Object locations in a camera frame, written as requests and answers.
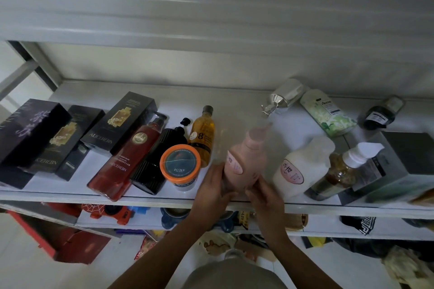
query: green patterned bottle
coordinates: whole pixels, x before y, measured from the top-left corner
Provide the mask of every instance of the green patterned bottle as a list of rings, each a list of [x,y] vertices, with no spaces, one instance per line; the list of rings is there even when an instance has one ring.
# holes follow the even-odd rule
[[[330,97],[319,89],[308,90],[301,97],[301,105],[330,137],[348,133],[357,125]]]

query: tile floor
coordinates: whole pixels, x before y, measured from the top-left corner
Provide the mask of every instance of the tile floor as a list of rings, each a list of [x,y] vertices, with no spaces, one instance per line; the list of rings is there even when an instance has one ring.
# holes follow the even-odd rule
[[[111,240],[91,265],[52,261],[7,214],[0,214],[0,287],[2,289],[103,289],[134,262],[142,236]],[[301,247],[301,239],[294,237]],[[336,243],[305,253],[344,289],[399,289],[378,259],[351,253]],[[214,260],[193,246],[178,266],[167,289],[178,289],[197,267]],[[279,262],[259,259],[258,265],[274,271],[290,289],[295,286]]]

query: orange lid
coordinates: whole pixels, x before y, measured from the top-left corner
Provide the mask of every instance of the orange lid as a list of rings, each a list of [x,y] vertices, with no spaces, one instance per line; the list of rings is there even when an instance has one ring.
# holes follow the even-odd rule
[[[199,152],[187,144],[174,145],[161,156],[160,170],[173,184],[191,182],[200,171]]]

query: white lotion bottle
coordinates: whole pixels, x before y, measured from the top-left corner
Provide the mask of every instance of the white lotion bottle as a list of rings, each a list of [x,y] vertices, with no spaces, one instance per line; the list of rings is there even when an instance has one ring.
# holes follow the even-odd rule
[[[327,174],[330,154],[335,144],[326,136],[316,136],[304,148],[285,157],[273,177],[273,183],[283,198],[303,193]]]

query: shampoo bottle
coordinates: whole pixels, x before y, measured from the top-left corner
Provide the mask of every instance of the shampoo bottle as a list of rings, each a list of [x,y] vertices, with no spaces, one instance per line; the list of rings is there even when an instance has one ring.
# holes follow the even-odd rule
[[[282,197],[303,193],[323,177],[330,168],[329,155],[335,150],[333,141],[316,136],[304,148],[291,152],[273,177],[273,183]]]
[[[342,155],[333,153],[330,155],[331,167],[327,174],[305,194],[314,200],[322,201],[352,187],[356,182],[356,168],[376,156],[382,149],[383,144],[364,142]]]
[[[267,155],[263,150],[265,128],[253,128],[240,144],[234,145],[227,152],[224,174],[228,182],[228,191],[244,192],[252,187],[267,164]]]

